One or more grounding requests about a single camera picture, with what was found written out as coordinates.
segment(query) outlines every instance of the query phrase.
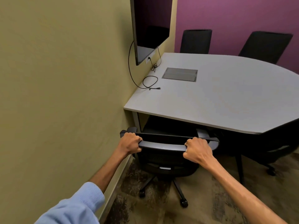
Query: floor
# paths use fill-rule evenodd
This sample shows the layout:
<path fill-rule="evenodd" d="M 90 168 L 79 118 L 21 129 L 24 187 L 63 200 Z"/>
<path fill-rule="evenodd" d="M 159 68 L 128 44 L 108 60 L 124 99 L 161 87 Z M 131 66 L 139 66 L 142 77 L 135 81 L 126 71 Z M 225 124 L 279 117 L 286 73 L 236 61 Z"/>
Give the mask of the floor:
<path fill-rule="evenodd" d="M 233 157 L 216 157 L 236 179 Z M 245 186 L 289 224 L 299 223 L 299 150 L 279 159 L 273 166 L 277 175 L 266 167 L 242 157 Z M 177 178 L 189 206 L 182 208 L 173 183 L 154 180 L 140 199 L 139 188 L 151 175 L 141 171 L 132 159 L 123 173 L 100 223 L 104 224 L 220 224 L 249 223 L 230 196 L 210 173 L 200 167 L 189 177 Z"/>

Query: caster wheel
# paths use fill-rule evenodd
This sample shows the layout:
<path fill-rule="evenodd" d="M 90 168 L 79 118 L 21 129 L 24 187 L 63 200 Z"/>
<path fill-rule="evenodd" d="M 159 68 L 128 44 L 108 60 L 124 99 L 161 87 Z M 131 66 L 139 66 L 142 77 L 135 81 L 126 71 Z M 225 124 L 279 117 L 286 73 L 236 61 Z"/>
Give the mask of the caster wheel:
<path fill-rule="evenodd" d="M 274 170 L 271 170 L 271 169 L 267 169 L 267 174 L 268 175 L 271 175 L 271 176 L 276 176 L 276 173 Z"/>
<path fill-rule="evenodd" d="M 187 202 L 186 199 L 185 199 L 185 200 L 181 199 L 181 200 L 180 200 L 180 204 L 181 204 L 181 206 L 182 206 L 183 208 L 188 207 L 188 202 Z"/>
<path fill-rule="evenodd" d="M 139 197 L 144 198 L 145 197 L 145 191 L 139 191 Z"/>

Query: black television screen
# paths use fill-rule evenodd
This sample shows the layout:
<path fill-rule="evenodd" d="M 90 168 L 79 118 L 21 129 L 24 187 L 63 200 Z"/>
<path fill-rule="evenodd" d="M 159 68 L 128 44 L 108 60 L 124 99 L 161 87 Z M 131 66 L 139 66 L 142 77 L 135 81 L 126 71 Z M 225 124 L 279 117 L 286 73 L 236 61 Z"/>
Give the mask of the black television screen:
<path fill-rule="evenodd" d="M 169 37 L 172 0 L 131 0 L 136 65 Z"/>

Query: chair leg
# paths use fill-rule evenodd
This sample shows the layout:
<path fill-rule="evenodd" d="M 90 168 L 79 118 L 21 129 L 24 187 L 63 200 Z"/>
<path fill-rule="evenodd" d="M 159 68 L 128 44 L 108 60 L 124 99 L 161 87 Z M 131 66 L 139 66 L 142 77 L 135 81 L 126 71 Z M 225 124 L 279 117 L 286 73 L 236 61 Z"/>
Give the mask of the chair leg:
<path fill-rule="evenodd" d="M 176 179 L 174 178 L 173 180 L 174 186 L 176 187 L 178 193 L 180 194 L 181 200 L 180 200 L 180 204 L 183 208 L 188 207 L 188 201 L 186 200 L 180 186 L 178 185 L 178 182 L 176 181 Z"/>
<path fill-rule="evenodd" d="M 242 166 L 242 157 L 241 154 L 236 155 L 236 162 L 238 167 L 239 179 L 240 183 L 244 185 L 244 174 L 243 174 L 243 166 Z"/>
<path fill-rule="evenodd" d="M 147 181 L 142 185 L 142 187 L 139 190 L 139 197 L 143 198 L 145 197 L 145 187 L 150 184 L 150 182 L 155 178 L 156 176 L 150 177 L 147 179 Z"/>
<path fill-rule="evenodd" d="M 270 166 L 269 164 L 263 164 L 265 167 L 269 168 L 267 169 L 267 174 L 271 176 L 276 176 L 275 168 L 273 166 Z"/>

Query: person's right arm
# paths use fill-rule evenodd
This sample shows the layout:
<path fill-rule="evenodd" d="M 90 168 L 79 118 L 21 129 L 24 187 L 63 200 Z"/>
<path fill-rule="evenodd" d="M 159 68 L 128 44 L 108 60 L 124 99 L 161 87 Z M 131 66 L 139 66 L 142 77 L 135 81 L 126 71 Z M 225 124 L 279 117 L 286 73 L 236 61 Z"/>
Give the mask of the person's right arm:
<path fill-rule="evenodd" d="M 199 163 L 207 169 L 223 186 L 244 216 L 252 224 L 286 224 L 277 214 L 249 192 L 234 177 L 232 177 L 214 158 L 212 150 L 204 139 L 188 139 L 185 143 L 184 158 Z"/>

